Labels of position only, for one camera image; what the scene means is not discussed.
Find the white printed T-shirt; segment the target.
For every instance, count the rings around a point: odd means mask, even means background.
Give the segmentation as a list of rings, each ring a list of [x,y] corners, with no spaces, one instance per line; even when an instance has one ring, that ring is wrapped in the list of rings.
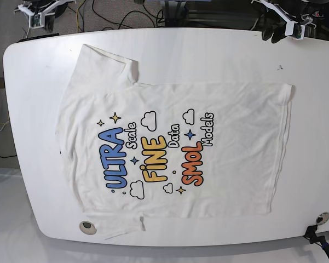
[[[60,104],[63,173],[95,234],[145,220],[266,215],[289,134],[283,83],[145,84],[138,63],[83,45]]]

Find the right silver table grommet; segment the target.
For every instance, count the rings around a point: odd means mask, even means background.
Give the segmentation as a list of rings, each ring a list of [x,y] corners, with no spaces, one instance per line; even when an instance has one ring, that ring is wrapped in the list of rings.
[[[316,218],[316,224],[317,225],[323,225],[327,223],[329,220],[329,212],[324,212],[321,213],[317,218]]]

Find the silver table grommet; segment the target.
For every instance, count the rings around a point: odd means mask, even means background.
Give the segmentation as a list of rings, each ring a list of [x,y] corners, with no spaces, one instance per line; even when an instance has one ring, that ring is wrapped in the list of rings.
[[[86,235],[94,235],[97,232],[95,225],[89,221],[82,221],[79,229]]]
[[[317,225],[323,225],[327,223],[329,220],[329,212],[324,212],[321,213],[317,218],[316,218],[316,224]]]

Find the left silver table grommet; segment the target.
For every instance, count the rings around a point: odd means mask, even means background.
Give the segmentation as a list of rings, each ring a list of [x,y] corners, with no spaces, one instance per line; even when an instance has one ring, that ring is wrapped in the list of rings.
[[[86,235],[94,235],[97,232],[95,225],[89,221],[82,221],[79,229]]]

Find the black aluminium frame base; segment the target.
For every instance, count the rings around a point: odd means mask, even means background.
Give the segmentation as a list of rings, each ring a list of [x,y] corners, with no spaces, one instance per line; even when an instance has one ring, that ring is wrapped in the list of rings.
[[[159,1],[163,12],[164,27],[186,27],[204,25],[202,20],[190,18],[190,7],[195,7],[197,3],[210,3],[211,1]]]

